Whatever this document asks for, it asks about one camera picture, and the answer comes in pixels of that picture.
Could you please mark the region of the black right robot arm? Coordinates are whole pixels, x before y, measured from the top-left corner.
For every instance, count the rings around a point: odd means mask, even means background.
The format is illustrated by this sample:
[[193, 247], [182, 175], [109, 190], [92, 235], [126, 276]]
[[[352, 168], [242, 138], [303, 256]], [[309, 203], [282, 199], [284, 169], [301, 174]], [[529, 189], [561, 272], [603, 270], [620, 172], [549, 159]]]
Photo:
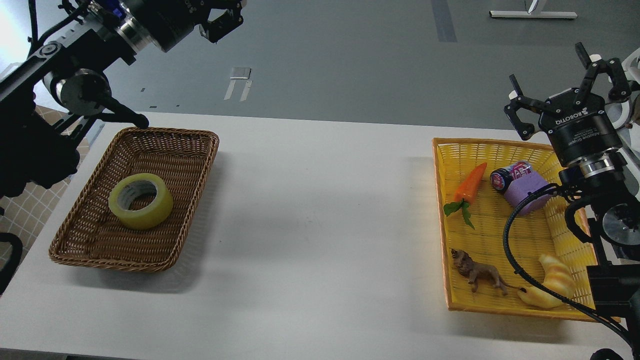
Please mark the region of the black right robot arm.
[[[630, 346], [637, 360], [639, 264], [615, 265], [603, 247], [607, 242], [623, 258], [639, 257], [639, 200], [626, 186], [623, 143], [605, 111], [606, 103], [628, 101], [633, 92], [620, 59], [590, 55], [580, 42], [574, 50], [585, 68], [578, 87], [537, 100], [523, 94], [515, 75], [509, 77], [513, 91], [503, 109], [506, 117], [523, 141], [545, 133], [563, 169], [558, 173], [560, 184], [540, 187], [514, 208], [503, 228], [503, 250], [516, 275], [609, 328]], [[586, 268], [592, 308], [542, 285], [512, 254], [509, 235], [515, 217], [544, 195], [567, 201], [566, 227], [582, 243], [593, 246], [596, 264]]]

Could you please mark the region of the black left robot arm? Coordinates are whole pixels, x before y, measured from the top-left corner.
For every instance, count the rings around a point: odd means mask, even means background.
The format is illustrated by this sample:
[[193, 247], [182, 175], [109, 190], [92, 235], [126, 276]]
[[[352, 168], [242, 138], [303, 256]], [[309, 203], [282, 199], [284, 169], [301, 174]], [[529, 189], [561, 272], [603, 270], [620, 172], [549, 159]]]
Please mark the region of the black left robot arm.
[[112, 93], [105, 70], [132, 64], [149, 44], [168, 52], [198, 28], [217, 43], [243, 25], [246, 0], [62, 0], [62, 21], [38, 32], [28, 2], [30, 48], [1, 77], [1, 198], [50, 189], [75, 174], [78, 146], [96, 121], [147, 129]]

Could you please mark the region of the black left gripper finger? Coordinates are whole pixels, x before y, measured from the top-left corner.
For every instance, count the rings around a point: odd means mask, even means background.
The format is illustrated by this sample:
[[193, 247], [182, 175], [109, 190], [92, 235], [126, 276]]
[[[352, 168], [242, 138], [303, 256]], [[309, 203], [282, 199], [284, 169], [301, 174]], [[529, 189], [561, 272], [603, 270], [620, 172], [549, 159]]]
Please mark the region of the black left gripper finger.
[[[244, 0], [202, 0], [199, 10], [199, 34], [210, 43], [216, 44], [242, 25], [242, 10], [245, 7]], [[223, 10], [224, 13], [214, 20], [209, 20], [212, 10]]]

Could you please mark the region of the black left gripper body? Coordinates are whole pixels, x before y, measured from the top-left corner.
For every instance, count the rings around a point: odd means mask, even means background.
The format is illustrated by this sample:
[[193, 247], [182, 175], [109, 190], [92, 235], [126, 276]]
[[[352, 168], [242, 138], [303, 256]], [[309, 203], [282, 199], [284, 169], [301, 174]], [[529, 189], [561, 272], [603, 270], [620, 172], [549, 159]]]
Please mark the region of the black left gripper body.
[[185, 39], [208, 19], [204, 0], [121, 0], [125, 18], [119, 32], [139, 52], [154, 44], [163, 53]]

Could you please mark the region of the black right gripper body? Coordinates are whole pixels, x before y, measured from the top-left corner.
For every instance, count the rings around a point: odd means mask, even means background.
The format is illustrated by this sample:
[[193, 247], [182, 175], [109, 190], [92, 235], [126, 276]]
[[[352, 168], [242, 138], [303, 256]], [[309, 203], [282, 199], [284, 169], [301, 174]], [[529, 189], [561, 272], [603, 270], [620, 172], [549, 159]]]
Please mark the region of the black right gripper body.
[[576, 90], [566, 89], [545, 101], [551, 111], [542, 112], [538, 125], [546, 132], [562, 167], [583, 158], [615, 152], [622, 141], [605, 112], [605, 99], [589, 94], [575, 104]]

